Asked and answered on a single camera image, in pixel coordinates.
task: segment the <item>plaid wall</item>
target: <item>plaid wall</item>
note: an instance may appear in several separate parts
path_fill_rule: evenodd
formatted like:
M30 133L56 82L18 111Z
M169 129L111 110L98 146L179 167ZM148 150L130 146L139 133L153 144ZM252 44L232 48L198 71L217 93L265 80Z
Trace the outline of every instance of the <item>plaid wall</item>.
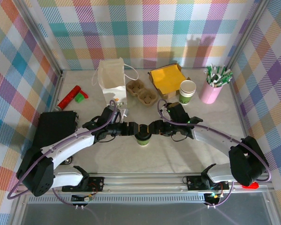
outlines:
M12 0L0 0L0 225L11 209L8 191L37 120L48 110L57 76Z
M233 68L250 135L270 164L281 205L281 0L272 0Z
M222 64L254 0L26 0L65 69Z

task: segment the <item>paper bag handle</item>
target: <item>paper bag handle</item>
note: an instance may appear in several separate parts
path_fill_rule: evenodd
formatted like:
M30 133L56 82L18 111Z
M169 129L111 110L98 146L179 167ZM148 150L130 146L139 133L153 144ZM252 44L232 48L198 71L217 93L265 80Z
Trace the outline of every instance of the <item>paper bag handle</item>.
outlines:
M124 66L127 66L127 67L130 67L131 69L133 69L135 72L136 72L136 74L137 74L137 77L136 77L136 79L134 79L134 78L131 78L131 77L129 77L129 76L127 76L126 74L124 74L126 77L128 77L129 79L131 79L131 80L133 80L133 81L136 81L136 80L138 80L139 79L139 73L133 68L133 67L131 67L131 66L129 66L129 65L127 65L127 64L124 64ZM98 83L98 81L94 84L94 77L95 77L95 75L98 73L98 68L96 69L96 71L94 72L94 74L93 74L93 77L92 77L92 86L95 86L97 83Z

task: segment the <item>cardboard box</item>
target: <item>cardboard box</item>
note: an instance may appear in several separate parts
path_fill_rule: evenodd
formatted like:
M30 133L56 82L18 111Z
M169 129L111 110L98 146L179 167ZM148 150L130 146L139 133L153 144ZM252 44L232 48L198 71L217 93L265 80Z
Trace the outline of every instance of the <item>cardboard box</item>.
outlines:
M167 66L164 66L164 67L160 67L160 68L156 68L156 69L154 69L154 70L161 69L161 68L165 68L165 67L169 67L169 66L172 66L172 65L177 65L178 69L179 69L180 71L182 70L181 66L180 66L179 64L177 64L177 63L170 64L170 65L167 65ZM179 94L179 90L176 90L176 91L173 91L173 92L170 92L170 93L167 93L167 94L162 94L162 92L161 92L161 91L155 86L155 84L154 84L151 71L148 72L148 74L149 74L149 80L153 83L154 87L157 89L157 92L158 92L158 94L161 96L161 98L163 98L163 99L169 99L169 98L174 97L174 96L176 96L176 95Z

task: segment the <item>red part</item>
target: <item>red part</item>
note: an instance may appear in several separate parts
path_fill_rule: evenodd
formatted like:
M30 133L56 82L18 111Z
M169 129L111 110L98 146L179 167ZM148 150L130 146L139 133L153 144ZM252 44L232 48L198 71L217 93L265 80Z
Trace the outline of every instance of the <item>red part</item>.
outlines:
M85 93L83 90L80 90L80 93L84 96L84 98L89 98L89 96L87 95L87 93Z
M259 188L259 184L257 182L253 182L250 186L243 185L243 188L244 189L257 189L257 188Z
M81 91L81 87L76 85L68 94L64 97L63 100L58 104L58 107L61 108L61 110L64 110L66 106L75 98L75 96Z

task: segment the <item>yellow napkin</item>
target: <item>yellow napkin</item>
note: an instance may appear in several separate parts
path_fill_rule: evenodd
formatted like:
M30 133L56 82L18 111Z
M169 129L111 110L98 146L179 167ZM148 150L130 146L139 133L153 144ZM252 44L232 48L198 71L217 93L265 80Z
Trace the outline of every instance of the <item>yellow napkin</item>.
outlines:
M161 91L162 94L168 94L179 90L181 82L186 80L181 71L178 69L177 64L152 70L151 75L154 85Z

